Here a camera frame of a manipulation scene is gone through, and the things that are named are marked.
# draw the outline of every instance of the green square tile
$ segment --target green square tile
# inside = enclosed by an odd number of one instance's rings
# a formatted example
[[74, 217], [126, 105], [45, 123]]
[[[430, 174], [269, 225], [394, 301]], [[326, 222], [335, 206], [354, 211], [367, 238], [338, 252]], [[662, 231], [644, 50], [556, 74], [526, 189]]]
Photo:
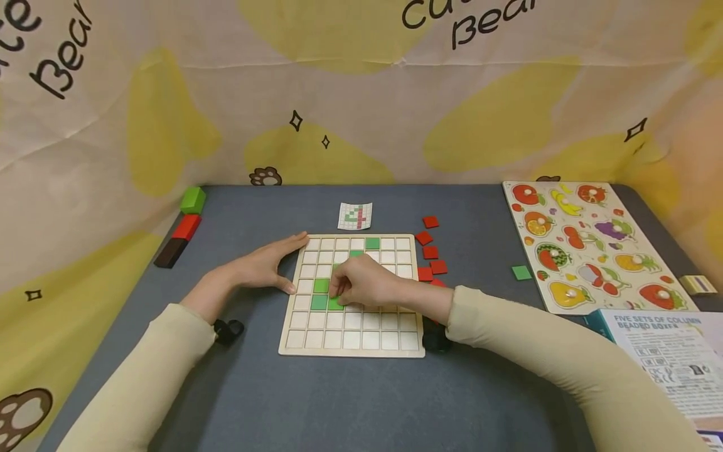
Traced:
[[315, 294], [328, 294], [329, 293], [329, 279], [315, 279], [314, 280], [314, 293]]
[[379, 238], [378, 237], [367, 237], [367, 249], [378, 250], [379, 249]]
[[312, 295], [312, 311], [325, 311], [328, 298], [326, 295]]
[[515, 273], [517, 281], [524, 281], [526, 279], [532, 279], [530, 270], [527, 269], [526, 265], [516, 265], [512, 267], [512, 272]]
[[339, 303], [337, 302], [337, 300], [339, 300], [339, 297], [329, 298], [329, 308], [328, 309], [330, 311], [343, 311], [344, 310], [344, 306], [340, 306]]

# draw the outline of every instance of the red tile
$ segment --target red tile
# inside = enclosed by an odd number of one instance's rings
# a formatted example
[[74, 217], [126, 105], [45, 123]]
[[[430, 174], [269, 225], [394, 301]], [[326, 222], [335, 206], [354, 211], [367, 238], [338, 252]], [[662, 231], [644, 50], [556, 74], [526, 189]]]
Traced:
[[422, 231], [419, 234], [417, 234], [415, 237], [421, 246], [424, 246], [424, 245], [430, 243], [432, 240], [434, 240], [432, 238], [432, 236], [429, 235], [429, 232], [427, 232], [427, 231]]
[[437, 247], [432, 246], [422, 248], [422, 254], [424, 254], [424, 259], [438, 259], [440, 256]]
[[178, 225], [176, 230], [174, 231], [174, 235], [171, 236], [172, 239], [185, 239], [188, 242], [191, 241], [191, 237], [193, 237], [193, 234], [196, 233], [196, 229], [198, 229], [198, 225], [201, 224], [201, 216], [195, 215], [195, 214], [189, 214], [185, 215], [183, 219], [181, 220], [181, 223]]
[[435, 216], [425, 216], [422, 221], [424, 222], [424, 227], [426, 227], [427, 229], [436, 228], [440, 225], [440, 222], [437, 221], [437, 217]]
[[417, 269], [420, 281], [431, 281], [435, 277], [432, 276], [432, 269], [429, 267], [420, 267]]
[[432, 267], [432, 273], [435, 275], [447, 273], [447, 263], [444, 260], [433, 260], [429, 266]]

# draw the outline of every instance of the pattern card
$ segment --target pattern card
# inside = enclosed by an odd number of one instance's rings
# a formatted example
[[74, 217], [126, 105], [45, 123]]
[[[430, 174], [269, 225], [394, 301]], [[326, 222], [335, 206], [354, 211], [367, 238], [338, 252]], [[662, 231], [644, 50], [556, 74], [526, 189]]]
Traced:
[[698, 310], [609, 184], [502, 186], [548, 311]]
[[294, 273], [279, 354], [422, 358], [422, 316], [397, 306], [340, 306], [329, 297], [334, 267], [368, 254], [401, 278], [417, 279], [414, 238], [405, 234], [309, 235]]
[[337, 229], [360, 231], [372, 227], [372, 203], [346, 204], [339, 207], [339, 225]]

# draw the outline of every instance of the green tile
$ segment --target green tile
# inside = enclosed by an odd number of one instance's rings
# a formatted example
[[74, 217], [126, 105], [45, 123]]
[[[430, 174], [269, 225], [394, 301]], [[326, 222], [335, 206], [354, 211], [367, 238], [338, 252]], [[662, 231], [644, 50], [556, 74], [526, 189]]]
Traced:
[[181, 212], [201, 214], [206, 202], [206, 194], [201, 187], [189, 187], [181, 200]]
[[378, 250], [379, 249], [379, 238], [378, 237], [367, 237], [367, 249]]
[[339, 303], [337, 302], [338, 299], [339, 299], [339, 297], [329, 298], [329, 308], [328, 309], [330, 311], [343, 311], [344, 310], [344, 306], [340, 306]]
[[326, 310], [326, 301], [328, 298], [326, 295], [312, 295], [312, 311]]
[[315, 279], [314, 280], [314, 293], [315, 294], [328, 294], [329, 293], [329, 279]]
[[512, 267], [512, 272], [515, 273], [517, 281], [524, 281], [526, 279], [532, 279], [530, 270], [527, 269], [526, 265], [516, 265]]

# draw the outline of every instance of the gray table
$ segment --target gray table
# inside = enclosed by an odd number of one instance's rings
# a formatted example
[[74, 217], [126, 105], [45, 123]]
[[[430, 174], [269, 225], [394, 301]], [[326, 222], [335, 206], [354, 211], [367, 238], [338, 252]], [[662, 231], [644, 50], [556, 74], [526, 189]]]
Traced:
[[[640, 197], [615, 187], [676, 276], [698, 273]], [[500, 185], [392, 187], [207, 187], [203, 222], [172, 270], [149, 265], [51, 426], [54, 451], [147, 324], [210, 269], [262, 244], [307, 230], [336, 233], [340, 202], [373, 202], [369, 232], [432, 231], [449, 274], [463, 284], [543, 309]], [[418, 250], [419, 259], [422, 253]], [[291, 278], [296, 255], [280, 272]], [[455, 345], [424, 359], [281, 357], [288, 297], [240, 290], [224, 318], [247, 332], [214, 346], [188, 377], [152, 451], [592, 451], [570, 397], [485, 350]], [[719, 309], [697, 299], [703, 310]]]

